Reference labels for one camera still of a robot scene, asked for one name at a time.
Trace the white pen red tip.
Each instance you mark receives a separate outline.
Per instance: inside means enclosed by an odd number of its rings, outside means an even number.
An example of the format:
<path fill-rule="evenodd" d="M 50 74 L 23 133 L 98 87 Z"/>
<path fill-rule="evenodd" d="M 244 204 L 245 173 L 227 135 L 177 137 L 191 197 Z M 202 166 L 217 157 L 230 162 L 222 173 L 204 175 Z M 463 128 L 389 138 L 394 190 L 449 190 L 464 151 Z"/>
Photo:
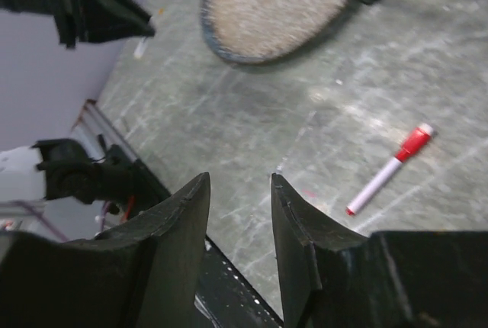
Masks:
<path fill-rule="evenodd" d="M 401 148 L 348 204 L 346 214 L 356 215 L 387 184 L 403 164 L 404 158 L 404 148 Z"/>

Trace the white pen yellow tip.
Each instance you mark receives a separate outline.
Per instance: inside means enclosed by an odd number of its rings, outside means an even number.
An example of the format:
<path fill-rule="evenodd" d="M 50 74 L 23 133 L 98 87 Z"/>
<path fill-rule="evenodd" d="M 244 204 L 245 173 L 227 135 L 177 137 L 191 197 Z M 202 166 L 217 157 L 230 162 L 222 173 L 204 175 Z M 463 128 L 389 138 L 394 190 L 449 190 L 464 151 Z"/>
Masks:
<path fill-rule="evenodd" d="M 139 43 L 136 45 L 136 49 L 133 52 L 133 56 L 135 59 L 141 59 L 142 58 L 143 54 L 146 51 L 148 42 L 149 42 L 148 38 L 143 38 L 139 41 Z"/>

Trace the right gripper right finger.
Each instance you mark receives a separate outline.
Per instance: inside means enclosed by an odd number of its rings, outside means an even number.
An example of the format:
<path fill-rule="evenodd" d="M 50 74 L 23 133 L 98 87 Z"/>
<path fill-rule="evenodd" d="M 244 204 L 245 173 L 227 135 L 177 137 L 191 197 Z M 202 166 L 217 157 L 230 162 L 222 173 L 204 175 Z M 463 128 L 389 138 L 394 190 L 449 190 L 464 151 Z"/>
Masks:
<path fill-rule="evenodd" d="M 287 327 L 485 327 L 487 234 L 362 236 L 279 174 L 271 214 Z"/>

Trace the red pen cap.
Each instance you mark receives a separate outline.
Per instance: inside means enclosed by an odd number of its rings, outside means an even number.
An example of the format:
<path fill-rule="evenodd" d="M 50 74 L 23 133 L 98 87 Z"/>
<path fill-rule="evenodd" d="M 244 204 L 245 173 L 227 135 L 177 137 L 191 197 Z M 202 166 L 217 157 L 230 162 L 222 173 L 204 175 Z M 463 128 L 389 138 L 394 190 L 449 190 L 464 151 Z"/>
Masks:
<path fill-rule="evenodd" d="M 416 155 L 427 142 L 434 136 L 435 129 L 428 124 L 417 126 L 401 144 L 400 150 L 396 153 L 395 158 L 400 162 L 405 162 L 412 156 Z"/>

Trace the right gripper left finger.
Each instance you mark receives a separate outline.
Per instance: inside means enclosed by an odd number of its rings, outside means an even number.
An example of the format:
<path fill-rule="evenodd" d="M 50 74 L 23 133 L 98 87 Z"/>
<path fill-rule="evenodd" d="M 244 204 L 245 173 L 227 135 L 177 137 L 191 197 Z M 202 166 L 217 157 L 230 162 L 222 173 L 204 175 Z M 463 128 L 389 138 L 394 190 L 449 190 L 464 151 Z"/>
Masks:
<path fill-rule="evenodd" d="M 189 327 L 210 176 L 93 240 L 1 234 L 3 327 Z"/>

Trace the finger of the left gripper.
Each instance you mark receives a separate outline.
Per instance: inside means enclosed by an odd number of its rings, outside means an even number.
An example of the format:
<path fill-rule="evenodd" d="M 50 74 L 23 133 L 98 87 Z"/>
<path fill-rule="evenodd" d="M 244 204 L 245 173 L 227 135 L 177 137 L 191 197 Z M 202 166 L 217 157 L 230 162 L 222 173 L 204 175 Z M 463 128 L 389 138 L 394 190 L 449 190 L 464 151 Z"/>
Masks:
<path fill-rule="evenodd" d="M 131 37 L 154 37 L 151 15 L 134 0 L 56 0 L 53 16 L 59 41 L 107 43 Z"/>

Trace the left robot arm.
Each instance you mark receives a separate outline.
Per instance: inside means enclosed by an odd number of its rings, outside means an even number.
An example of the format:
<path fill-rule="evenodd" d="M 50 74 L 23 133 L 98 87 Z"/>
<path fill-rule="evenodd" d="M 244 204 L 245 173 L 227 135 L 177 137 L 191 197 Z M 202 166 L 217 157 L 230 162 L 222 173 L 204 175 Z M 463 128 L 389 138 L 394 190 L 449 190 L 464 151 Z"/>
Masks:
<path fill-rule="evenodd" d="M 59 42 L 100 44 L 132 37 L 152 38 L 150 14 L 134 0 L 1 0 L 14 13 L 53 17 Z M 133 169 L 119 159 L 91 159 L 70 138 L 39 140 L 1 153 L 1 202 L 50 201 L 73 197 L 83 204 L 129 204 Z"/>

